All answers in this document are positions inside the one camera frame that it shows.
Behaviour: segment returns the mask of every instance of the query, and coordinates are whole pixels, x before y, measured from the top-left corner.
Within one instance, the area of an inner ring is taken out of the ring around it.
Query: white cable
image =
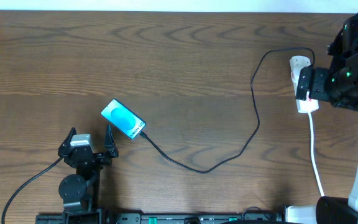
[[[320,195],[323,197],[323,187],[321,186],[320,176],[318,175],[316,161],[314,160],[314,130],[313,130],[313,119],[311,117],[311,113],[309,115],[309,122],[310,122],[310,157],[311,157],[311,164],[313,166],[314,174],[316,176],[318,190],[320,191]]]

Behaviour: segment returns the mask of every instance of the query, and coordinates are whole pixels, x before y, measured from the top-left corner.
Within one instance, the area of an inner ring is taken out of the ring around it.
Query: power adapter
[[[302,68],[310,66],[310,60],[304,56],[294,56],[290,60],[291,65],[291,79],[293,82],[293,88],[296,95],[296,88],[298,87],[298,80]],[[318,109],[318,101],[309,97],[309,92],[306,95],[307,100],[296,100],[296,106],[298,107],[299,113],[310,113]]]

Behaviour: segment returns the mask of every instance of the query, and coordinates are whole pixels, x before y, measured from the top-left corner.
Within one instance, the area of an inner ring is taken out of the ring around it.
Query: wood grain surface
[[[331,61],[345,14],[0,11],[0,218],[12,193],[49,166],[71,127],[103,150],[101,110],[118,98],[170,156],[206,169],[237,154],[256,127],[250,78],[261,56],[310,47]],[[101,205],[156,212],[242,212],[316,203],[308,117],[290,80],[293,51],[269,55],[254,83],[261,119],[245,153],[210,174],[166,160],[114,130],[120,157],[102,171]],[[356,174],[358,113],[320,103],[316,160],[326,195],[347,197]],[[61,162],[13,201],[7,223],[63,209]]]

